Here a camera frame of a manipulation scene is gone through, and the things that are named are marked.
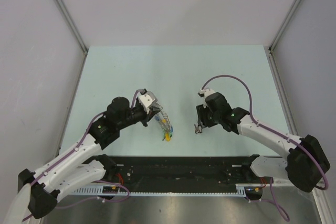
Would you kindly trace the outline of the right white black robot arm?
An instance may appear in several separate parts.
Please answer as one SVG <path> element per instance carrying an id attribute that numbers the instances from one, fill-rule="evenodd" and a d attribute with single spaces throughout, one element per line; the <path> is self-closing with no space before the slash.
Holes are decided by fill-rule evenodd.
<path id="1" fill-rule="evenodd" d="M 231 108 L 226 98 L 212 89 L 200 90 L 198 95 L 203 98 L 203 103 L 196 106 L 195 133 L 220 125 L 225 131 L 251 138 L 283 158 L 283 162 L 278 162 L 273 157 L 249 157 L 242 169 L 245 181 L 254 183 L 260 177 L 276 177 L 289 180 L 307 193 L 318 188 L 330 163 L 314 136 L 278 132 L 254 119 L 251 112 L 240 107 Z"/>

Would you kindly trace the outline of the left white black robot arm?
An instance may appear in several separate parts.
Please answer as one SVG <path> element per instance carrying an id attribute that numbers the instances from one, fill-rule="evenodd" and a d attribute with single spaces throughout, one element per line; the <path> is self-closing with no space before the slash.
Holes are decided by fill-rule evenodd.
<path id="1" fill-rule="evenodd" d="M 160 111 L 157 98 L 150 91 L 143 91 L 135 100 L 135 105 L 130 105 L 125 97 L 114 98 L 105 111 L 91 120 L 82 138 L 63 154 L 34 171 L 26 168 L 18 174 L 19 190 L 30 185 L 26 209 L 32 217 L 48 215 L 66 193 L 78 187 L 115 178 L 115 163 L 105 155 L 95 158 L 92 165 L 81 164 L 118 139 L 122 129 L 138 122 L 147 126 Z"/>

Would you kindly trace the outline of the black key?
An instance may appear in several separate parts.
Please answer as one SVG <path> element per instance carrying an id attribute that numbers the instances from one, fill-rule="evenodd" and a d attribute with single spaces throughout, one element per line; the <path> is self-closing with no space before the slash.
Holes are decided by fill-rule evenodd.
<path id="1" fill-rule="evenodd" d="M 200 124 L 195 124 L 194 127 L 195 127 L 195 133 L 196 133 L 196 134 L 201 134 L 201 133 L 203 132 L 203 127 L 202 127 L 202 125 L 200 125 Z"/>

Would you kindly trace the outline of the metal keyring with coloured tags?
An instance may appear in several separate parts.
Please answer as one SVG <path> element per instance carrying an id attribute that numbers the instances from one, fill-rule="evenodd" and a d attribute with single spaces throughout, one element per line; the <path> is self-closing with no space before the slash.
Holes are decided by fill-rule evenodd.
<path id="1" fill-rule="evenodd" d="M 158 122 L 163 131 L 163 141 L 170 142 L 173 136 L 173 126 L 168 114 L 163 110 L 163 107 L 158 103 L 156 104 L 156 107 L 160 111 L 154 116 L 154 119 Z"/>

